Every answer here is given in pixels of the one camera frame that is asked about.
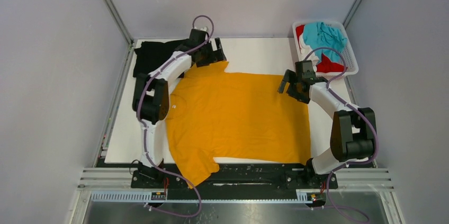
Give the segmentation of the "orange t shirt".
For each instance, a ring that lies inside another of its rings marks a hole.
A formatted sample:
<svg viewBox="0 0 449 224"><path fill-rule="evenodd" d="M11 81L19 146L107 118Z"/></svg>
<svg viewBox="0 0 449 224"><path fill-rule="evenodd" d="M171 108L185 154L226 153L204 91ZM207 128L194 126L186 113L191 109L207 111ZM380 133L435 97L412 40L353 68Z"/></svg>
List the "orange t shirt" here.
<svg viewBox="0 0 449 224"><path fill-rule="evenodd" d="M197 186L224 157L305 164L308 106L277 91L281 75L228 73L227 66L192 67L170 95L166 133L181 174Z"/></svg>

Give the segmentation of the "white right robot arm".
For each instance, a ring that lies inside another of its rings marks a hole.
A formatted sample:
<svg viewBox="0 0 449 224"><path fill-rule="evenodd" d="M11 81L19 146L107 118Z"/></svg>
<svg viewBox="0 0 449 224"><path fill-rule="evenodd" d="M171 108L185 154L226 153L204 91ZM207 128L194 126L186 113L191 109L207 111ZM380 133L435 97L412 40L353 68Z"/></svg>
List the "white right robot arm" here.
<svg viewBox="0 0 449 224"><path fill-rule="evenodd" d="M299 102L315 102L332 119L329 148L307 161L304 181L317 188L325 174L353 164L372 162L378 153L375 114L369 107L361 108L345 101L331 87L330 81L318 77L309 60L295 63L295 70L286 70L278 88L279 93Z"/></svg>

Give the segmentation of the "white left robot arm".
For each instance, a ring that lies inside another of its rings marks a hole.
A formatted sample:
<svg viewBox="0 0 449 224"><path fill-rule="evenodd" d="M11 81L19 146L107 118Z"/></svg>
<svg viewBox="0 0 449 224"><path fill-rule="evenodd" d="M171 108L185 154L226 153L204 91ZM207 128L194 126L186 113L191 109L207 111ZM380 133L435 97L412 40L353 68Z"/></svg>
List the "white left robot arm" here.
<svg viewBox="0 0 449 224"><path fill-rule="evenodd" d="M143 175L151 187L159 187L164 182L160 168L171 92L191 67L226 60L220 38L213 41L210 38L206 30L192 29L187 39L144 41L135 50L137 59L133 77L136 82L132 109L142 128L138 174Z"/></svg>

